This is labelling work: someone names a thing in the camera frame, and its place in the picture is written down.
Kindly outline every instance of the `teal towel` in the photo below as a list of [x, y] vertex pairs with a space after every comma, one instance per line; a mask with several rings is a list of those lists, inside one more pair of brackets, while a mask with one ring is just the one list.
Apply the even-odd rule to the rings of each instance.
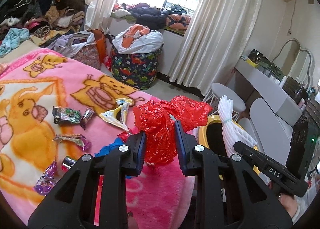
[[4, 40], [0, 45], [0, 58], [7, 55], [11, 50], [17, 48], [20, 43], [27, 39], [29, 39], [28, 29], [9, 29], [8, 34], [4, 37]]

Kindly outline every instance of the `red plastic bag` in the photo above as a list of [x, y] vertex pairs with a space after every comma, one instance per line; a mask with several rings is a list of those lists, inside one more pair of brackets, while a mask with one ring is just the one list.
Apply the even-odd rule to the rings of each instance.
[[208, 122], [207, 115], [212, 107], [207, 103], [197, 102], [185, 96], [174, 97], [171, 102], [149, 101], [135, 106], [135, 126], [146, 132], [147, 148], [145, 161], [166, 165], [177, 155], [174, 121], [170, 115], [180, 120], [184, 132]]

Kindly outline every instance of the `rubber band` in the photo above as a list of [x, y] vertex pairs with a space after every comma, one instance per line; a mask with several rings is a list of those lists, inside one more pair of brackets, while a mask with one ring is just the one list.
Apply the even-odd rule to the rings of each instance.
[[232, 119], [226, 119], [226, 120], [224, 120], [224, 121], [222, 122], [222, 126], [223, 126], [226, 122], [228, 122], [228, 121], [232, 121]]

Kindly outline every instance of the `chair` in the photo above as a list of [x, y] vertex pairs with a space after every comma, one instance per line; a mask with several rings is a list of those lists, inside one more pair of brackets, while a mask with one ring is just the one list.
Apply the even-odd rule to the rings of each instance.
[[211, 84], [211, 91], [207, 93], [205, 98], [203, 99], [203, 102], [210, 101], [210, 105], [214, 107], [215, 101], [220, 100], [221, 97], [226, 95], [228, 99], [231, 99], [233, 101], [233, 111], [236, 113], [232, 119], [237, 122], [239, 119], [239, 114], [243, 112], [246, 109], [244, 101], [237, 95], [234, 91], [232, 91], [230, 88], [224, 86], [223, 84], [219, 83], [212, 83]]

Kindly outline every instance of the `silver screw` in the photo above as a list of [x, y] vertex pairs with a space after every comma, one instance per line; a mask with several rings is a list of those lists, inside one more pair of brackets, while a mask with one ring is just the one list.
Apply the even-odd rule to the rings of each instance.
[[129, 147], [128, 147], [127, 145], [121, 145], [121, 146], [119, 147], [119, 150], [120, 150], [121, 152], [126, 152], [128, 149], [129, 149]]
[[232, 155], [232, 159], [233, 159], [234, 161], [240, 161], [240, 160], [241, 160], [241, 157], [240, 157], [240, 155], [238, 155], [238, 154], [233, 154], [233, 155]]
[[195, 150], [196, 150], [197, 152], [203, 152], [203, 151], [204, 151], [204, 147], [203, 147], [202, 145], [196, 145], [196, 146], [195, 146]]
[[89, 160], [91, 160], [91, 156], [89, 154], [83, 155], [82, 156], [82, 160], [83, 161], [89, 161]]

